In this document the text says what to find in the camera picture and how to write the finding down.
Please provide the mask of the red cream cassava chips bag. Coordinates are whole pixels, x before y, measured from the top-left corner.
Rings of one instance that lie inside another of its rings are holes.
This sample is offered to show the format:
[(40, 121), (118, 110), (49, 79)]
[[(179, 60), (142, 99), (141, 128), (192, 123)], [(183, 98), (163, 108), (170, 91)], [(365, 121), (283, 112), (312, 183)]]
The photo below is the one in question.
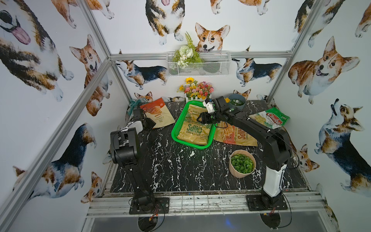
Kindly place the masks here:
[(155, 122), (154, 129), (169, 126), (175, 123), (175, 119), (167, 108), (162, 98), (154, 102), (140, 106), (144, 110), (146, 117)]

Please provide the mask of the tan balsamico tomato chips bag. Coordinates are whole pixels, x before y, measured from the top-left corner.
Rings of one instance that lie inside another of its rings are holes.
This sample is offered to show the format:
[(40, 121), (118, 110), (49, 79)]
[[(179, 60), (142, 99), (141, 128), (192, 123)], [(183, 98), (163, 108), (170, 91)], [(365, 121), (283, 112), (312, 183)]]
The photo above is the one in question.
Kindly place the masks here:
[(214, 140), (230, 145), (256, 147), (257, 140), (246, 133), (244, 130), (232, 126), (226, 122), (220, 122), (216, 125)]

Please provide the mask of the tan kettle chips bag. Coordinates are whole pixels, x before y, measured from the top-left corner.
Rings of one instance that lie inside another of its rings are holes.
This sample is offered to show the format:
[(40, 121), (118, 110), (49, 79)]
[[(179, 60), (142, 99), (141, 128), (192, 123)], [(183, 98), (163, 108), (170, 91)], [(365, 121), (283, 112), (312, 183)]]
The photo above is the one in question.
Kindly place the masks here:
[(177, 139), (194, 145), (207, 145), (212, 125), (197, 122), (200, 114), (205, 112), (208, 113), (206, 108), (190, 104)]

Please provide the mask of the green Chuba cassava chips bag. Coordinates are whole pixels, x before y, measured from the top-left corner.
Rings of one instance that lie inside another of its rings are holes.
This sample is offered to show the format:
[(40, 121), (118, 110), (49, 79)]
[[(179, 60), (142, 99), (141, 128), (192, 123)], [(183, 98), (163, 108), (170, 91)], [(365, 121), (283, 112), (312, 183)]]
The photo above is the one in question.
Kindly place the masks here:
[(279, 109), (275, 107), (266, 111), (252, 114), (249, 117), (270, 129), (282, 127), (290, 119), (289, 116), (283, 114)]

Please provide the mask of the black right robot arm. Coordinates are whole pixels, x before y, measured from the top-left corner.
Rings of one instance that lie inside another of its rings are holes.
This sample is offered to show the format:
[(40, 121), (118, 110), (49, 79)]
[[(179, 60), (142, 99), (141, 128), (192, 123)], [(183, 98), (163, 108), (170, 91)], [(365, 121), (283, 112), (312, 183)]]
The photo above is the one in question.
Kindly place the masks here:
[(288, 200), (282, 193), (281, 182), (292, 155), (288, 133), (258, 123), (246, 112), (230, 107), (224, 97), (206, 99), (203, 106), (207, 112), (201, 113), (197, 122), (202, 124), (226, 122), (251, 135), (262, 148), (260, 157), (266, 165), (265, 181), (260, 195), (246, 197), (249, 210), (287, 210)]

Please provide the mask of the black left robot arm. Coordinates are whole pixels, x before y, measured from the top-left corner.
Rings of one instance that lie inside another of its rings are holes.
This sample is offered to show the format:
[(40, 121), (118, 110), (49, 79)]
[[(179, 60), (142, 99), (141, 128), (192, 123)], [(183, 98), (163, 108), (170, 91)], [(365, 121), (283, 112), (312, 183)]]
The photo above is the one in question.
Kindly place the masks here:
[(111, 159), (118, 164), (129, 177), (134, 190), (130, 204), (139, 212), (149, 213), (155, 210), (156, 200), (140, 168), (141, 153), (138, 134), (144, 129), (152, 129), (155, 122), (146, 117), (143, 109), (133, 111), (133, 121), (125, 128), (110, 133)]

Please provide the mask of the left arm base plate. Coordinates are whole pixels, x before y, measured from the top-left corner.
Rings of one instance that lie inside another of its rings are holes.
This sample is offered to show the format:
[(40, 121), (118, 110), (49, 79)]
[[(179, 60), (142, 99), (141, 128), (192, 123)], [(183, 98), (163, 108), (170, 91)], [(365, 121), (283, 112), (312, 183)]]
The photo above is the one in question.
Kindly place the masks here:
[(130, 203), (130, 215), (168, 214), (170, 198), (168, 197), (142, 197), (134, 198)]

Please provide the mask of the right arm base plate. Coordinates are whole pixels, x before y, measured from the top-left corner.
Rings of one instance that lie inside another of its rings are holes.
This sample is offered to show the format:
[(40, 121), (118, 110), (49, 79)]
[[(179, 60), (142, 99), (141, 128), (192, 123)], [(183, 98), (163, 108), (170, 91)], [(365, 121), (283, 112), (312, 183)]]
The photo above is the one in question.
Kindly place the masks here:
[(250, 211), (288, 210), (288, 204), (282, 193), (275, 197), (266, 194), (246, 195), (247, 206)]

